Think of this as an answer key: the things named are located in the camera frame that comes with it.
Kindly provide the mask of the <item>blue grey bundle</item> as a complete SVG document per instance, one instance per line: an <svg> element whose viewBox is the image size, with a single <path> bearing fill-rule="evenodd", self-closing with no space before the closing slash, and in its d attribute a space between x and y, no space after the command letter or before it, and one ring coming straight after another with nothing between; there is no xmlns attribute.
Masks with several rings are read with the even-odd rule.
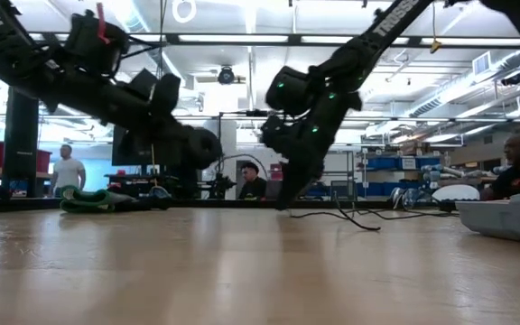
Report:
<svg viewBox="0 0 520 325"><path fill-rule="evenodd" d="M423 192L419 189L396 187L392 190L389 201L393 204L393 209L411 209L422 197Z"/></svg>

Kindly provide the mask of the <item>black tripod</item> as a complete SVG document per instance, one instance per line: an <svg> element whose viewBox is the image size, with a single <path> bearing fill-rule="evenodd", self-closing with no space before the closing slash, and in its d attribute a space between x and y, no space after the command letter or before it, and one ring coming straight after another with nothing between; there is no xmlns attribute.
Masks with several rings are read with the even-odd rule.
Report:
<svg viewBox="0 0 520 325"><path fill-rule="evenodd" d="M227 175L222 172L217 172L211 181L206 181L207 192L210 200L224 200L228 190L235 187L237 184L232 181Z"/></svg>

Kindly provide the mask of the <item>blue storage bin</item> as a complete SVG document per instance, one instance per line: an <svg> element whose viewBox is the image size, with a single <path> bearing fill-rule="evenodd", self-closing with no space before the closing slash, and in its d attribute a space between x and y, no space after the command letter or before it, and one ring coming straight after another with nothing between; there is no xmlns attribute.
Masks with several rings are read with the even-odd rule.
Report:
<svg viewBox="0 0 520 325"><path fill-rule="evenodd" d="M415 157L415 156L376 156L367 159L365 169L377 170L420 170L423 166L437 165L441 163L439 157Z"/></svg>

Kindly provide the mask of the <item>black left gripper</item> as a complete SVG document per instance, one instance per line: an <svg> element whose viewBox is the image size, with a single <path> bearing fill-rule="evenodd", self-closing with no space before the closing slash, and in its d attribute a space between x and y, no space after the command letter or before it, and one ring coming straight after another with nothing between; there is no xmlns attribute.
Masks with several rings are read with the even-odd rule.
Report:
<svg viewBox="0 0 520 325"><path fill-rule="evenodd" d="M180 85L181 79L173 73L164 74L160 79L157 78L151 98L146 99L147 108L145 111L147 118L136 131L130 131L149 131L164 139L178 142L180 144L182 158L184 155L182 150L187 146L189 127L182 125L172 115L172 111L176 108L179 101ZM128 84L125 85L125 89L130 90L134 95L138 95L128 88Z"/></svg>

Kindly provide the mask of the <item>white ceiling vent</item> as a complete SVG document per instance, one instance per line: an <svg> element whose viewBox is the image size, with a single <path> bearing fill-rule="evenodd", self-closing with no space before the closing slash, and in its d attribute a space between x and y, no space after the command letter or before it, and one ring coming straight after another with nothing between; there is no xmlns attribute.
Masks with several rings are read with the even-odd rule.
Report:
<svg viewBox="0 0 520 325"><path fill-rule="evenodd" d="M482 73L490 71L491 68L491 53L489 51L484 52L472 61L472 72L474 75L480 75Z"/></svg>

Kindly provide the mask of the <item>white round object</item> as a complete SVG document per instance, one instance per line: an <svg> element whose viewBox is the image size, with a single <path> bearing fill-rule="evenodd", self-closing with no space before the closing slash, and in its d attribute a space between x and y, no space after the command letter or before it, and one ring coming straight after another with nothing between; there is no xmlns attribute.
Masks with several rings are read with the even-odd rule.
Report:
<svg viewBox="0 0 520 325"><path fill-rule="evenodd" d="M477 188L466 184L453 184L437 189L432 197L438 201L445 200L480 200Z"/></svg>

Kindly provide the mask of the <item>black work glove green cuff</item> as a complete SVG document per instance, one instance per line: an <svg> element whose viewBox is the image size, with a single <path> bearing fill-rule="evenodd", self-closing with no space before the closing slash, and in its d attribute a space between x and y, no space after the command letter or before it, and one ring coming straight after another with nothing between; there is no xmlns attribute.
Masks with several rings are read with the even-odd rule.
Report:
<svg viewBox="0 0 520 325"><path fill-rule="evenodd" d="M60 208L68 213L137 212L152 209L166 210L172 196L159 186L152 187L146 196L134 197L118 187L83 191L76 186L65 186L59 191Z"/></svg>

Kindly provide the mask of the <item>grey plastic tool case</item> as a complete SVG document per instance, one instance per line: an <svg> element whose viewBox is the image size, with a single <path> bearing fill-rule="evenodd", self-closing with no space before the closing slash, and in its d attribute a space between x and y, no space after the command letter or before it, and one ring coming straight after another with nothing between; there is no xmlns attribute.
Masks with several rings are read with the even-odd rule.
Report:
<svg viewBox="0 0 520 325"><path fill-rule="evenodd" d="M487 237L520 241L520 194L509 200L457 201L461 223Z"/></svg>

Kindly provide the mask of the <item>yellow hanging tag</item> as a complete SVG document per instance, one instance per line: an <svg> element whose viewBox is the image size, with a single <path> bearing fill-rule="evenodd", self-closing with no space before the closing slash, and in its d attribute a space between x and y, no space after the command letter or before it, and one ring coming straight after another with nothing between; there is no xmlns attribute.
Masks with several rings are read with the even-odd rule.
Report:
<svg viewBox="0 0 520 325"><path fill-rule="evenodd" d="M437 25L436 25L436 4L432 2L432 43L430 48L430 54L434 54L441 47L441 42L437 36Z"/></svg>

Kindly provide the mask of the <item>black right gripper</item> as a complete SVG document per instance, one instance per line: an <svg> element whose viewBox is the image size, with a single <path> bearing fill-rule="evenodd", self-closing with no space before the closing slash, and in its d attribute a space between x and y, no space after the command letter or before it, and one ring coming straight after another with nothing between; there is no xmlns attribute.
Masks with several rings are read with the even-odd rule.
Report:
<svg viewBox="0 0 520 325"><path fill-rule="evenodd" d="M296 201L324 169L324 157L334 143L337 133L337 94L325 92L310 112L289 125L289 135L274 147L287 162L283 165L281 189L276 209L285 210Z"/></svg>

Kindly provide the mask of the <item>grey laptop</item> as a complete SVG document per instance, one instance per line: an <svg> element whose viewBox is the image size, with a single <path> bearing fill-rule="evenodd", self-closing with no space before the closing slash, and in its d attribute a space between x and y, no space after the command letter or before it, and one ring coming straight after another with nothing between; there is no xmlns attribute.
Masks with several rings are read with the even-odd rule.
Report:
<svg viewBox="0 0 520 325"><path fill-rule="evenodd" d="M267 200L277 200L282 189L281 180L269 180L266 182L265 198Z"/></svg>

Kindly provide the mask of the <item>black round cord spool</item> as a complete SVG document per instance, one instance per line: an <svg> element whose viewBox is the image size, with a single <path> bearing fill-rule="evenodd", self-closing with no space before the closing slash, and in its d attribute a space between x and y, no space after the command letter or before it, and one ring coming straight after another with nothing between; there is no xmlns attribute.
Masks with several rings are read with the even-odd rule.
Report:
<svg viewBox="0 0 520 325"><path fill-rule="evenodd" d="M221 142L217 136L205 128L189 131L186 147L187 163L196 169L206 169L222 155Z"/></svg>

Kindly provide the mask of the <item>black monitor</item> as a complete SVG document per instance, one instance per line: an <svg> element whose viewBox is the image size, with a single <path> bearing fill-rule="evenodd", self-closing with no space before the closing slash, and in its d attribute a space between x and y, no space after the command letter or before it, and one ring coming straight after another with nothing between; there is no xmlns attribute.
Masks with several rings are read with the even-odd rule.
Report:
<svg viewBox="0 0 520 325"><path fill-rule="evenodd" d="M133 132L115 125L113 133L112 164L114 166L181 163L178 142L164 139L153 132Z"/></svg>

